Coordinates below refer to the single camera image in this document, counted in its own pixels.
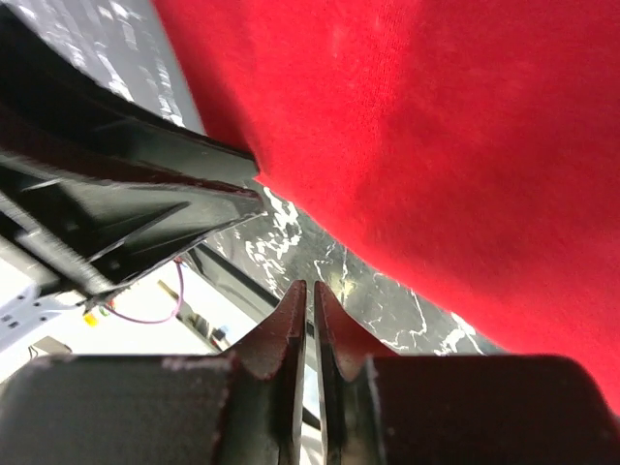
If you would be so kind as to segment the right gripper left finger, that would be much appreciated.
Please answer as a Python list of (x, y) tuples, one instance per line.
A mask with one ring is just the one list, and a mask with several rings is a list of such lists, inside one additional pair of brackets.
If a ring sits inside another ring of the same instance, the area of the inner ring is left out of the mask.
[(1, 398), (5, 464), (296, 464), (306, 285), (217, 356), (44, 356)]

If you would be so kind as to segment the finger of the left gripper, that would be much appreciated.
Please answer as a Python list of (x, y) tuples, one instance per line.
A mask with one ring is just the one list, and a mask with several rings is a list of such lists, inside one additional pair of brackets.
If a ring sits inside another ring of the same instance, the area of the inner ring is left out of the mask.
[(235, 184), (254, 156), (128, 102), (75, 68), (16, 11), (1, 8), (1, 102), (34, 125), (128, 162)]
[(148, 175), (146, 183), (85, 177), (2, 152), (2, 259), (41, 295), (102, 299), (263, 210), (251, 190)]

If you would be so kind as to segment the red t shirt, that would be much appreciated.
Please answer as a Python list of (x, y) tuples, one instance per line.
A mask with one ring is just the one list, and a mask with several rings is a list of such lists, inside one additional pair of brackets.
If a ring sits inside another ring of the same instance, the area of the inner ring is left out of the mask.
[(619, 405), (615, 1), (159, 1), (206, 132), (385, 275)]

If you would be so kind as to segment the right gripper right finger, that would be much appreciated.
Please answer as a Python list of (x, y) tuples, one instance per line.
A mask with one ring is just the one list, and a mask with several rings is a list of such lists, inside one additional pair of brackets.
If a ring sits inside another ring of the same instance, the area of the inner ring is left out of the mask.
[(328, 464), (615, 464), (619, 426), (560, 356), (402, 356), (314, 288)]

